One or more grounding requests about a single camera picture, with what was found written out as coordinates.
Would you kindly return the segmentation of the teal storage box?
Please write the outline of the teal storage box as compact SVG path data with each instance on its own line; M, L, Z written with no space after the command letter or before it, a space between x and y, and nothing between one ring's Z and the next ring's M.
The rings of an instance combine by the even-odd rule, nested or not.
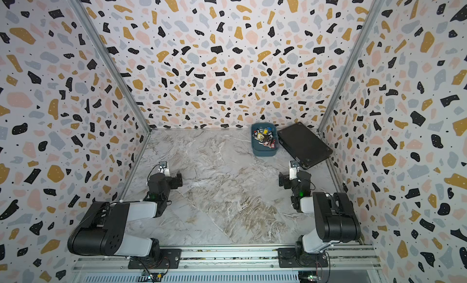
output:
M261 128L271 127L271 130L272 130L272 132L274 134L274 137L276 139L275 148L271 149L271 148L265 147L265 146L259 144L258 141L254 139L253 133L259 127L261 127ZM268 123L268 122L257 122L257 123L255 123L255 124L253 124L251 126L251 147L252 147L252 151L253 151L255 156L259 156L259 157L274 156L276 154L276 152L278 151L278 146L279 146L278 134L277 134L277 129L274 126L274 124Z

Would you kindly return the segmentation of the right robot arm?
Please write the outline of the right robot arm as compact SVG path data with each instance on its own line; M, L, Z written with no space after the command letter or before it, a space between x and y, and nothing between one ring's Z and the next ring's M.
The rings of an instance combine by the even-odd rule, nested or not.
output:
M293 209L314 217L315 229L296 242L296 259L323 253L335 244L360 240L360 223L347 194L312 191L311 174L304 171L280 173L278 185L292 191Z

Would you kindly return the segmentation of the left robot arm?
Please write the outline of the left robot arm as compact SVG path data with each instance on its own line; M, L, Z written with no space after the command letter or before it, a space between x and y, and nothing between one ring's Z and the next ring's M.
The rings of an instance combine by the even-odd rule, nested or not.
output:
M159 241L127 234L126 225L162 216L169 205L170 192L182 185L181 172L174 177L155 173L149 176L148 192L141 201L95 201L71 233L69 252L79 256L130 256L159 261Z

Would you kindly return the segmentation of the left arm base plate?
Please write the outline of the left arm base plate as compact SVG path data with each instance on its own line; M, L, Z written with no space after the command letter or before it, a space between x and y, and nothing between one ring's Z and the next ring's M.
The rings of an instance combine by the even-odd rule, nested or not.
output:
M131 257L128 263L129 270L177 269L180 264L182 250L180 248L163 248L146 257Z

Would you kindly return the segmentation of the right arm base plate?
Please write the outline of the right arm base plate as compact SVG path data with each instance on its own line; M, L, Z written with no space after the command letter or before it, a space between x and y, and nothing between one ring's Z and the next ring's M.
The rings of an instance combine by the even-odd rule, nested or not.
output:
M295 248L278 248L280 268L324 268L329 266L328 257L324 253L306 253Z

